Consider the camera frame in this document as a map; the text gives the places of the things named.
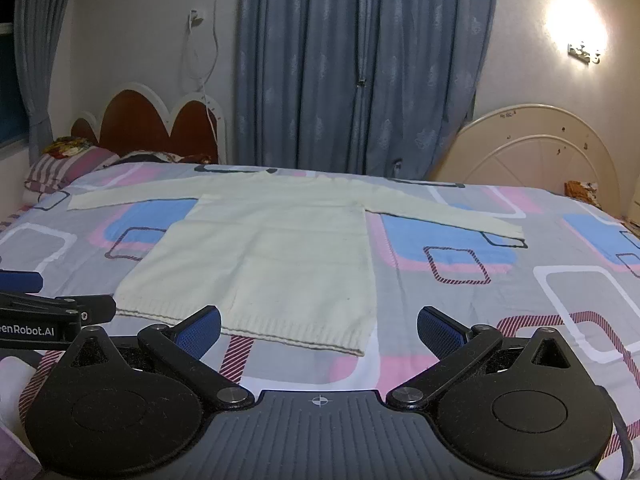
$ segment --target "wall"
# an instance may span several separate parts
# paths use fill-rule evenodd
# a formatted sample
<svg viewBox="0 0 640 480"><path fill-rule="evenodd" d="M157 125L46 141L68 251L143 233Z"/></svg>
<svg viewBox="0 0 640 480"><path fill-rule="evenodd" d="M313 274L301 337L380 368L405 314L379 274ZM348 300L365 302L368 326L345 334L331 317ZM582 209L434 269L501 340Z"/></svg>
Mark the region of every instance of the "wall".
<svg viewBox="0 0 640 480"><path fill-rule="evenodd" d="M551 1L497 1L475 115L524 103L578 115L609 150L626 210L640 173L640 0L589 0L608 35L602 62L590 66L546 30Z"/></svg>
<svg viewBox="0 0 640 480"><path fill-rule="evenodd" d="M22 183L29 169L29 150L13 144L0 151L0 221L22 206Z"/></svg>
<svg viewBox="0 0 640 480"><path fill-rule="evenodd" d="M68 0L51 72L49 118L54 137L67 136L74 120L74 91L71 77L71 38L74 9L75 0Z"/></svg>
<svg viewBox="0 0 640 480"><path fill-rule="evenodd" d="M99 117L113 91L136 81L152 88L169 110L183 95L199 90L187 44L187 15L203 9L206 20L193 33L200 71L212 62L213 0L75 0L71 66L73 111ZM222 107L226 129L234 129L234 72L238 0L218 0L220 52L207 94Z"/></svg>

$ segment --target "blue gripper pad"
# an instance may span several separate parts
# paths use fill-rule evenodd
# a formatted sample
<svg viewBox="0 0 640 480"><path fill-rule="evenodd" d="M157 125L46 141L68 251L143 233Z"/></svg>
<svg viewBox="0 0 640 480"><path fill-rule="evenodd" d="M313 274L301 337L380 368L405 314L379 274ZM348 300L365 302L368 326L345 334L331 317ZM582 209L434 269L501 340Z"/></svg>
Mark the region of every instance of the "blue gripper pad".
<svg viewBox="0 0 640 480"><path fill-rule="evenodd" d="M194 359L201 359L220 337L220 312L203 309L172 328L174 343Z"/></svg>
<svg viewBox="0 0 640 480"><path fill-rule="evenodd" d="M418 314L420 341L438 359L444 359L466 343L468 328L432 307L424 307Z"/></svg>
<svg viewBox="0 0 640 480"><path fill-rule="evenodd" d="M42 276L39 272L0 270L0 290L35 294L42 290Z"/></svg>

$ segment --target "blue curtain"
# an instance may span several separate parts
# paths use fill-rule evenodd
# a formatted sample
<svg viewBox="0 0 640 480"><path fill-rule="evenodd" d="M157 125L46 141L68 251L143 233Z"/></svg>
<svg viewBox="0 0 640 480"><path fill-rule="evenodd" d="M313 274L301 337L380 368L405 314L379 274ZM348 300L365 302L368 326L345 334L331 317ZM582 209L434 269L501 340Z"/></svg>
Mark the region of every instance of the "blue curtain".
<svg viewBox="0 0 640 480"><path fill-rule="evenodd" d="M29 160L53 141L49 88L68 0L15 0L14 48L20 94L29 118Z"/></svg>
<svg viewBox="0 0 640 480"><path fill-rule="evenodd" d="M422 178L472 102L495 0L242 0L241 164Z"/></svg>

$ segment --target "blue square pattern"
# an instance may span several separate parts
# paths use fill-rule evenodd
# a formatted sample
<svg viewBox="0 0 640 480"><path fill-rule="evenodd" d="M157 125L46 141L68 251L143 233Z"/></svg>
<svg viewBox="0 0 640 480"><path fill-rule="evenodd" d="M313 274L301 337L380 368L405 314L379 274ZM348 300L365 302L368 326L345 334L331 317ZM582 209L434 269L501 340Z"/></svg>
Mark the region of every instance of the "blue square pattern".
<svg viewBox="0 0 640 480"><path fill-rule="evenodd" d="M640 241L627 233L623 225L603 224L588 214L564 215L564 220L612 264L623 263L616 254L626 254L628 264L638 263L632 255L640 259Z"/></svg>
<svg viewBox="0 0 640 480"><path fill-rule="evenodd" d="M458 227L423 222L409 218L382 215L386 236L398 256L408 260L426 262L425 247L448 247L452 249L472 250L483 264L514 264L516 252L509 247L517 240L494 235L487 237L478 231L469 231ZM433 251L433 259L441 264L472 263L467 252Z"/></svg>
<svg viewBox="0 0 640 480"><path fill-rule="evenodd" d="M183 220L196 202L196 199L189 198L137 203L104 230L104 238L115 242L130 227L167 230L175 222ZM127 234L126 241L155 244L163 235L164 233L160 231L134 230Z"/></svg>

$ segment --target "patterned bedsheet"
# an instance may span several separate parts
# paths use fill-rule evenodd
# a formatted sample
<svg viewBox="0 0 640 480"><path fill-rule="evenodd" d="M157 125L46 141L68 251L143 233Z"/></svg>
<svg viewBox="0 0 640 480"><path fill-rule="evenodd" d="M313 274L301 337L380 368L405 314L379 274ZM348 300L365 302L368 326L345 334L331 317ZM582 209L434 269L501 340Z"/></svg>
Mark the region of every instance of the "patterned bedsheet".
<svg viewBox="0 0 640 480"><path fill-rule="evenodd" d="M42 273L44 296L111 294L195 200L68 212L70 195L252 170L137 163L89 174L0 234L1 265ZM364 357L222 336L203 357L206 364L255 394L263 389L376 388L384 397L393 386L436 362L415 328L418 312L429 304L463 324L489 323L508 336L556 326L594 381L609 390L631 437L640 435L640 371L635 361L640 351L640 240L596 208L544 190L361 178L522 225L526 242L367 214L378 322ZM117 316L105 327L111 335L126 335L149 323ZM30 396L58 357L47 355L34 376L40 356L30 355L23 352L0 361L0 422L21 438L20 412L24 415ZM620 477L619 449L614 435L600 466L607 478Z"/></svg>

